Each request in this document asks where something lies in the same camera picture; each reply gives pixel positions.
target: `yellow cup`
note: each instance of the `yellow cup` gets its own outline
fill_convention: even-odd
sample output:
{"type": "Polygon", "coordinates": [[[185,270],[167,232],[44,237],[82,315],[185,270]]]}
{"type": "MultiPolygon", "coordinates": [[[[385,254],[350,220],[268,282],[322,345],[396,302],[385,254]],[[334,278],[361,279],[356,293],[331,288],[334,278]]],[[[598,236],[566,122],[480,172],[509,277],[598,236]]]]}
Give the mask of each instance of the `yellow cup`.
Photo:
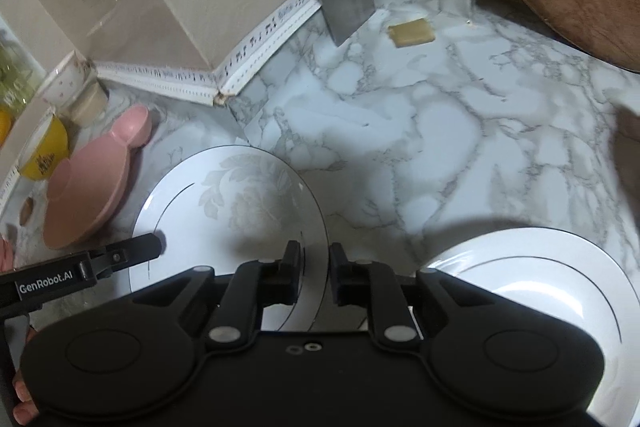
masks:
{"type": "Polygon", "coordinates": [[[55,114],[42,119],[20,153],[18,172],[25,178],[40,181],[49,178],[61,160],[69,156],[65,126],[55,114]]]}

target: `pink scoop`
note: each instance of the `pink scoop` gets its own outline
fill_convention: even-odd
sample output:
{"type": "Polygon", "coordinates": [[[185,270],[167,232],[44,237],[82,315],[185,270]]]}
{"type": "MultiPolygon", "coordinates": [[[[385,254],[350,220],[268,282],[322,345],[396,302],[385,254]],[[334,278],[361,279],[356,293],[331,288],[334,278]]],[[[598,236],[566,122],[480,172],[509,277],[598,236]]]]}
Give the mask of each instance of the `pink scoop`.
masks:
{"type": "Polygon", "coordinates": [[[62,160],[49,179],[44,243],[64,248],[89,237],[115,211],[129,176],[130,151],[151,134],[144,105],[127,109],[106,134],[62,160]]]}

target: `white plate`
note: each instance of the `white plate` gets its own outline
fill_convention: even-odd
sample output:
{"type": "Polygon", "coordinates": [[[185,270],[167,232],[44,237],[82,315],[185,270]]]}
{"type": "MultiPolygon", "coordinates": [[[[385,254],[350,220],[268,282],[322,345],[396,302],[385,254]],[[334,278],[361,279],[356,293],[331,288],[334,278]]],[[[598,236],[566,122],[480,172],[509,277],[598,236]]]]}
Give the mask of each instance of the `white plate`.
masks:
{"type": "Polygon", "coordinates": [[[164,236],[162,255],[129,269],[131,290],[193,266],[233,273],[245,261],[281,259],[289,239],[304,247],[300,295],[294,306],[264,310],[263,330],[306,331],[318,313],[327,279],[328,242],[318,204],[282,160],[241,145],[191,156],[151,192],[133,235],[164,236]]]}
{"type": "Polygon", "coordinates": [[[607,427],[630,424],[640,397],[640,304],[603,250],[561,230],[511,229],[450,248],[429,266],[587,331],[605,357],[589,412],[607,427]]]}

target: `pink bowl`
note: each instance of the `pink bowl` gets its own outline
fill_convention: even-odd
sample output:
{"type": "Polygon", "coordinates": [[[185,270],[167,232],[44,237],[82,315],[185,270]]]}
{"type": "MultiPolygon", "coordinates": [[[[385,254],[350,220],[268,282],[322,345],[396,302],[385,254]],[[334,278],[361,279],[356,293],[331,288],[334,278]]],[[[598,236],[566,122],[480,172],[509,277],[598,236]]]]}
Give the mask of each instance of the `pink bowl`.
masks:
{"type": "Polygon", "coordinates": [[[122,199],[129,176],[130,150],[151,134],[148,109],[126,110],[111,130],[60,162],[47,187],[44,243],[64,248],[99,229],[122,199]]]}

